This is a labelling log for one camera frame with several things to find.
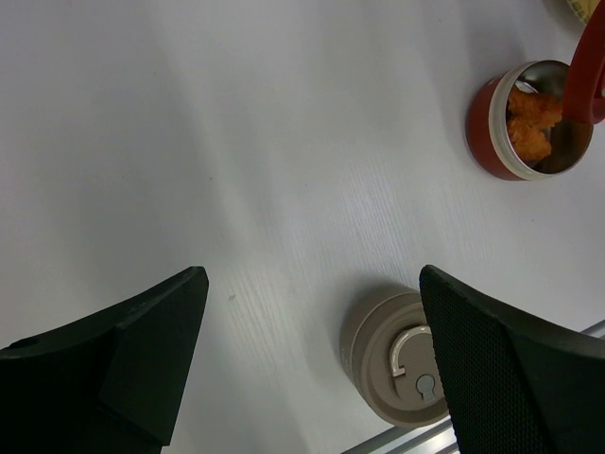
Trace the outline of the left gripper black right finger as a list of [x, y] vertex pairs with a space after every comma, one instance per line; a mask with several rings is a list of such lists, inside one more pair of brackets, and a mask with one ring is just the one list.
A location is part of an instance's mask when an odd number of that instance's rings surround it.
[[460, 452], [603, 452], [602, 339], [434, 266], [422, 268], [419, 284]]

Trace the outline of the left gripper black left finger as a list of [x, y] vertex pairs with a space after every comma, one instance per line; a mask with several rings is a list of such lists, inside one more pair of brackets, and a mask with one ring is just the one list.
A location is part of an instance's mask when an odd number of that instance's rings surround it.
[[159, 453], [171, 443], [209, 290], [190, 267], [1, 351], [4, 453]]

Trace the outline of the beige round lid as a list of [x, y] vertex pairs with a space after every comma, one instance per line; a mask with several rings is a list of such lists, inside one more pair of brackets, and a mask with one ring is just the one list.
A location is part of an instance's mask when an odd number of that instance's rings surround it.
[[439, 369], [435, 360], [431, 329], [427, 324], [398, 331], [389, 325], [387, 340], [370, 338], [371, 351], [356, 365], [356, 390], [374, 413], [384, 421], [403, 428], [434, 424], [449, 414]]

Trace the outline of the orange fried food piece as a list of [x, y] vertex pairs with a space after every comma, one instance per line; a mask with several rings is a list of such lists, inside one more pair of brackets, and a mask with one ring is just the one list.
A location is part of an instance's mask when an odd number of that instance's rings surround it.
[[511, 118], [507, 122], [507, 132], [515, 153], [525, 162], [540, 161], [552, 152], [545, 134], [524, 118]]

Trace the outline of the red round lid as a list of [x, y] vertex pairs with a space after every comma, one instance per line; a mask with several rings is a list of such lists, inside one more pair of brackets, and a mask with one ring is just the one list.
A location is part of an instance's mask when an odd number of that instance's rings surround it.
[[569, 65], [562, 97], [567, 119], [595, 125], [604, 120], [604, 8], [599, 4]]

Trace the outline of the red steel bowl container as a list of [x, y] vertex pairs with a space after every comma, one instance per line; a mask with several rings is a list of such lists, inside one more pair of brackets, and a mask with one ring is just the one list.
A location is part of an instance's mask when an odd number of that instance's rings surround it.
[[507, 181], [540, 181], [563, 174], [583, 157], [594, 127], [564, 119], [544, 131], [551, 153], [534, 162], [521, 159], [507, 131], [511, 89], [562, 98], [568, 65], [560, 61], [531, 61], [496, 76], [476, 92], [466, 116], [468, 149], [494, 177]]

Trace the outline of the round bamboo tray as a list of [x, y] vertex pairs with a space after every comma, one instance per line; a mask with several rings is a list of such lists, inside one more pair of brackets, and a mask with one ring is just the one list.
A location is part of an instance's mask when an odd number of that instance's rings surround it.
[[564, 0], [564, 4], [585, 25], [589, 23], [599, 3], [600, 0]]

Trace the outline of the aluminium front rail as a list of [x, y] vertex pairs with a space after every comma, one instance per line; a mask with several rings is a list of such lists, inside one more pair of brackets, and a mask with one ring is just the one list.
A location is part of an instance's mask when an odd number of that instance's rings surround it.
[[457, 453], [458, 445], [449, 414], [419, 428], [394, 426], [350, 447], [348, 453]]

